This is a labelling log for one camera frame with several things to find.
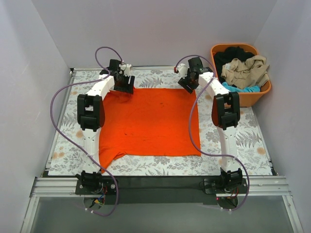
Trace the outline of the orange t shirt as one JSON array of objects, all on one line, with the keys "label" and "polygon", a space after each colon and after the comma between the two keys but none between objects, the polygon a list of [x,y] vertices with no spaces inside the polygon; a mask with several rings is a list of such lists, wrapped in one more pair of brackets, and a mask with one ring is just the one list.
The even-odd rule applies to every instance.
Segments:
[{"label": "orange t shirt", "polygon": [[111,91],[104,100],[99,160],[104,168],[125,155],[200,156],[196,94],[184,89]]}]

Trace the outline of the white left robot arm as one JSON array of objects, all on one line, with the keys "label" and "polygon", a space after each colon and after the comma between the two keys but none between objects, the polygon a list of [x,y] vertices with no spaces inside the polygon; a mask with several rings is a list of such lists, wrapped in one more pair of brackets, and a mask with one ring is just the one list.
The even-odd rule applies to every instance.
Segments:
[{"label": "white left robot arm", "polygon": [[93,87],[77,97],[77,121],[83,133],[83,149],[87,160],[83,171],[76,177],[81,186],[92,194],[99,194],[104,189],[99,166],[99,139],[105,122],[103,100],[111,90],[134,93],[135,77],[131,75],[131,70],[131,64],[111,59],[108,69],[100,72]]}]

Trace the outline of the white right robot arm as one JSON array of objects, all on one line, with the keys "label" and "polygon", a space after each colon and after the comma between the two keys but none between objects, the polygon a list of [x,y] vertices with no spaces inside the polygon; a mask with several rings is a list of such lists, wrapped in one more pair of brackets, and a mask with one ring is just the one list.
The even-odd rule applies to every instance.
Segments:
[{"label": "white right robot arm", "polygon": [[178,84],[190,94],[198,86],[208,92],[213,100],[211,119],[221,142],[220,176],[213,181],[204,180],[204,185],[231,193],[243,180],[243,166],[237,158],[236,144],[236,129],[241,118],[239,94],[230,92],[219,82],[212,69],[203,65],[202,56],[188,55],[187,58],[187,65],[178,61],[174,67],[174,72],[181,77]]}]

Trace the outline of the black t shirt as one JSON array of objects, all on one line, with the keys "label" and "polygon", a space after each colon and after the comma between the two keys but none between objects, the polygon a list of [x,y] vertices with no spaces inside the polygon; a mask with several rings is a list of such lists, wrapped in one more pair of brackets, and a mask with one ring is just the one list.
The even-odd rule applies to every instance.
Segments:
[{"label": "black t shirt", "polygon": [[230,63],[234,58],[245,62],[247,59],[255,56],[252,52],[245,51],[241,47],[228,47],[223,52],[217,52],[213,56],[218,77],[221,77],[223,65]]}]

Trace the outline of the beige t shirt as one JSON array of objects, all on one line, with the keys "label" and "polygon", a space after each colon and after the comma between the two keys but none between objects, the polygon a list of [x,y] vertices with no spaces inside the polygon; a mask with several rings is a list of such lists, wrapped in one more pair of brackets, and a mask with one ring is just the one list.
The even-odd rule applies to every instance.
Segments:
[{"label": "beige t shirt", "polygon": [[236,86],[239,89],[246,87],[262,87],[269,80],[266,58],[261,55],[255,55],[245,62],[234,58],[230,63],[223,65],[221,77],[230,86]]}]

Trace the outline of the floral patterned table mat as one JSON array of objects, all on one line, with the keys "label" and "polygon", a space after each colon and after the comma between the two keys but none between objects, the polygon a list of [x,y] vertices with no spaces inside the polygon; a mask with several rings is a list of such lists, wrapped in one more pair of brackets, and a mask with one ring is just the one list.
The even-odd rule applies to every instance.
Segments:
[{"label": "floral patterned table mat", "polygon": [[77,98],[97,83],[99,72],[75,74],[48,174],[74,176],[104,167],[104,175],[114,176],[219,175],[221,142],[208,92],[198,87],[188,93],[171,69],[131,73],[133,94],[110,91],[105,98],[98,165],[87,156]]}]

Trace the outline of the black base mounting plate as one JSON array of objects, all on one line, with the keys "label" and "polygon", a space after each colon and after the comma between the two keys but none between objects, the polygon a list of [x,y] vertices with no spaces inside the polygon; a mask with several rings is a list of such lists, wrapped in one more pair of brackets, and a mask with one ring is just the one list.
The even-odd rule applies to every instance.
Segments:
[{"label": "black base mounting plate", "polygon": [[202,203],[216,204],[216,196],[223,194],[235,200],[238,194],[245,194],[246,180],[235,190],[210,189],[204,180],[213,181],[219,176],[117,176],[112,179],[102,176],[104,189],[93,194],[77,181],[75,194],[106,197],[106,204],[117,200],[120,204],[136,203]]}]

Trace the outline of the aluminium frame rail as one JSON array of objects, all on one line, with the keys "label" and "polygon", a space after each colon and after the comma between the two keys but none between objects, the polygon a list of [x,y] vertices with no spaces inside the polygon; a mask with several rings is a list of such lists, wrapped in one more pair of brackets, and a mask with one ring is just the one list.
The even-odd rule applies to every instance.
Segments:
[{"label": "aluminium frame rail", "polygon": [[237,194],[209,193],[203,177],[119,178],[119,201],[94,195],[74,177],[37,178],[23,233],[301,233],[282,176],[252,176]]}]

